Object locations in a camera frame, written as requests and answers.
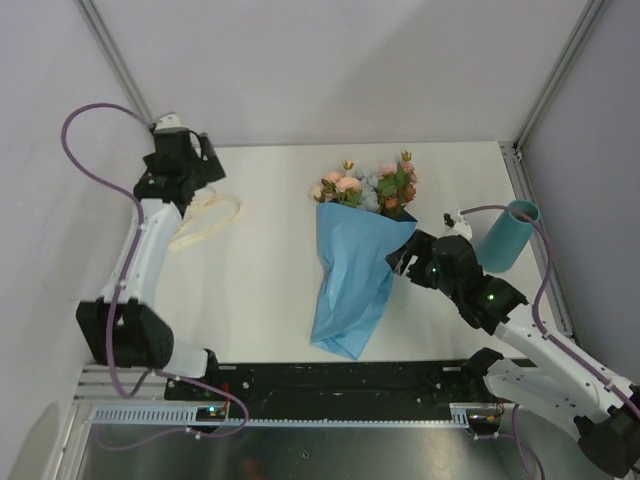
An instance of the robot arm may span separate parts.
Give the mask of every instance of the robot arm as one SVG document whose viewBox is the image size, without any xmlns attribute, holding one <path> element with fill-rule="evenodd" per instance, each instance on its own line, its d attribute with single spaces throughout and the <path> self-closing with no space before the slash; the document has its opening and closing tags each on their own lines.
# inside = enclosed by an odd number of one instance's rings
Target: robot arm
<svg viewBox="0 0 640 480">
<path fill-rule="evenodd" d="M 640 418 L 629 405 L 640 406 L 640 391 L 546 322 L 541 330 L 525 296 L 483 272 L 464 218 L 445 215 L 445 224 L 442 237 L 417 231 L 389 258 L 395 273 L 440 290 L 471 327 L 495 335 L 535 363 L 536 368 L 520 368 L 498 352 L 478 352 L 468 364 L 483 375 L 492 394 L 563 428 L 603 471 L 626 475 L 640 459 Z"/>
<path fill-rule="evenodd" d="M 147 169 L 134 188 L 143 222 L 134 208 L 113 273 L 96 301 L 80 303 L 76 319 L 94 359 L 106 365 L 107 317 L 119 287 L 113 329 L 115 365 L 201 378 L 215 363 L 215 356 L 174 339 L 171 328 L 153 310 L 154 298 L 164 256 L 195 191 L 225 174 L 206 135 L 197 135 L 200 148 L 194 148 L 193 132 L 182 127 L 175 114 L 160 119 L 152 133 L 155 152 L 144 158 Z M 121 279 L 125 265 L 127 274 Z"/>
</svg>

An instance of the flower bouquet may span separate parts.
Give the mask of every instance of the flower bouquet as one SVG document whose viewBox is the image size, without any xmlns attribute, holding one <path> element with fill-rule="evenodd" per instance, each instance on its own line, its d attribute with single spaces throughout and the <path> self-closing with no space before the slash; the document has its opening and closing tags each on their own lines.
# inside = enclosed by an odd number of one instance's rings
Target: flower bouquet
<svg viewBox="0 0 640 480">
<path fill-rule="evenodd" d="M 416 196 L 411 154 L 378 171 L 343 164 L 311 189 L 318 205 L 318 250 L 327 268 L 311 342 L 357 360 L 384 314 L 393 272 L 387 255 L 413 234 L 405 208 Z"/>
</svg>

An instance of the white table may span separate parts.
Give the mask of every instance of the white table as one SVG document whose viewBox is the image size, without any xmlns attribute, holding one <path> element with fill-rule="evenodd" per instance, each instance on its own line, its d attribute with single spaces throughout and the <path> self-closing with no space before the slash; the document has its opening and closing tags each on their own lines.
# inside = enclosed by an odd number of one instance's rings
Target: white table
<svg viewBox="0 0 640 480">
<path fill-rule="evenodd" d="M 409 212 L 418 228 L 443 231 L 442 214 L 514 199 L 495 142 L 221 148 L 221 193 L 245 203 L 226 229 L 169 253 L 156 310 L 177 338 L 214 350 L 222 362 L 347 361 L 309 344 L 324 270 L 316 250 L 316 204 L 309 188 L 344 160 L 377 167 L 413 153 L 419 185 Z M 215 222 L 226 207 L 206 214 Z M 469 216 L 474 240 L 499 212 Z M 540 274 L 530 246 L 503 278 L 530 300 Z M 543 317 L 551 318 L 547 299 Z M 482 347 L 518 351 L 469 327 L 444 295 L 396 278 L 389 307 L 360 360 L 466 358 Z"/>
</svg>

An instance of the white wall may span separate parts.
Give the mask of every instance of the white wall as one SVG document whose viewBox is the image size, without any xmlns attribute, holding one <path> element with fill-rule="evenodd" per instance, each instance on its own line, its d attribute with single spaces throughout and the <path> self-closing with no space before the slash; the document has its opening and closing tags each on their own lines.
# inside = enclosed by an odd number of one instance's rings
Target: white wall
<svg viewBox="0 0 640 480">
<path fill-rule="evenodd" d="M 124 102 L 71 0 L 5 2 L 0 15 L 0 478 L 39 478 L 89 358 L 74 312 L 110 273 L 129 205 L 77 173 L 60 147 L 75 107 Z M 133 185 L 144 131 L 118 113 L 72 127 L 79 158 Z M 14 464 L 27 432 L 26 463 Z"/>
<path fill-rule="evenodd" d="M 513 140 L 587 0 L 97 0 L 218 144 Z"/>
<path fill-rule="evenodd" d="M 640 2 L 611 2 L 525 146 L 583 347 L 640 382 Z"/>
</svg>

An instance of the teal cup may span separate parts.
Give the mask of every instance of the teal cup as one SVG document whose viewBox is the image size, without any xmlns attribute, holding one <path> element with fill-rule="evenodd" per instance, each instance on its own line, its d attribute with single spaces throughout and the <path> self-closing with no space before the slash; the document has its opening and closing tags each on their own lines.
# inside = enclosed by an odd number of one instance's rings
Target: teal cup
<svg viewBox="0 0 640 480">
<path fill-rule="evenodd" d="M 540 218 L 538 207 L 526 200 L 515 200 L 509 204 L 536 222 Z M 489 273 L 502 273 L 513 267 L 527 245 L 533 225 L 515 212 L 504 211 L 493 224 L 487 236 L 482 239 L 476 256 L 478 263 Z"/>
</svg>

